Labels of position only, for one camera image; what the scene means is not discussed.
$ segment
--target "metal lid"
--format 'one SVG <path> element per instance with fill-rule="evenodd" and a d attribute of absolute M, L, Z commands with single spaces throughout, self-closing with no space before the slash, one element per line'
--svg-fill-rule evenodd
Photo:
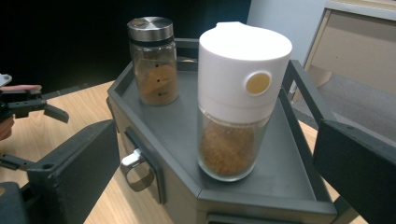
<path fill-rule="evenodd" d="M 161 17 L 133 19 L 128 24 L 128 36 L 139 42 L 161 41 L 173 37 L 173 24 Z"/>

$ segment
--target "white lid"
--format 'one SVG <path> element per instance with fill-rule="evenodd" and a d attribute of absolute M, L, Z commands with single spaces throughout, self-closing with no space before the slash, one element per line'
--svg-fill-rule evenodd
<path fill-rule="evenodd" d="M 283 35 L 238 21 L 219 22 L 200 37 L 202 47 L 236 60 L 271 60 L 291 52 L 291 42 Z"/>
<path fill-rule="evenodd" d="M 220 22 L 200 37 L 198 102 L 215 119 L 253 123 L 274 108 L 291 53 L 274 31 Z"/>

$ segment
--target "hand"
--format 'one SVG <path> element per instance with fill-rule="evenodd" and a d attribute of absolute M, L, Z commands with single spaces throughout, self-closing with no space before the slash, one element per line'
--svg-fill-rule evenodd
<path fill-rule="evenodd" d="M 1 87 L 0 91 L 30 91 L 30 90 L 41 90 L 40 85 L 19 85 L 19 86 L 6 86 Z M 0 141 L 9 138 L 12 135 L 12 126 L 14 125 L 14 118 L 9 117 L 8 119 L 0 122 Z"/>

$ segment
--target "table surface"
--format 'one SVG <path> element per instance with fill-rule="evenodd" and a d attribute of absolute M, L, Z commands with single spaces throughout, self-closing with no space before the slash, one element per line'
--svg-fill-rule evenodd
<path fill-rule="evenodd" d="M 0 154 L 7 153 L 28 161 L 38 161 L 75 133 L 95 122 L 112 119 L 106 104 L 107 90 L 112 82 L 75 91 L 48 100 L 70 116 L 67 124 L 43 115 L 43 111 L 31 112 L 29 118 L 16 119 L 13 134 L 0 142 Z M 317 131 L 301 123 L 308 145 L 315 145 Z M 124 152 L 119 141 L 120 152 Z M 0 168 L 0 182 L 16 182 L 22 187 L 28 181 L 23 171 Z M 333 199 L 337 193 L 331 187 Z M 102 196 L 85 223 L 173 223 L 163 207 L 155 202 L 147 190 L 133 192 L 120 172 L 114 174 Z M 361 217 L 353 223 L 366 223 Z"/>

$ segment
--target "ground spice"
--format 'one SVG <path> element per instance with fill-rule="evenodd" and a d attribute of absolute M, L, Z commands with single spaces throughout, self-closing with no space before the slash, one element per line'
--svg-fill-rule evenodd
<path fill-rule="evenodd" d="M 167 105 L 177 98 L 177 71 L 168 64 L 154 67 L 139 83 L 140 98 L 149 105 Z"/>
<path fill-rule="evenodd" d="M 226 127 L 210 121 L 202 137 L 202 160 L 217 175 L 240 175 L 255 160 L 253 144 L 253 128 Z"/>

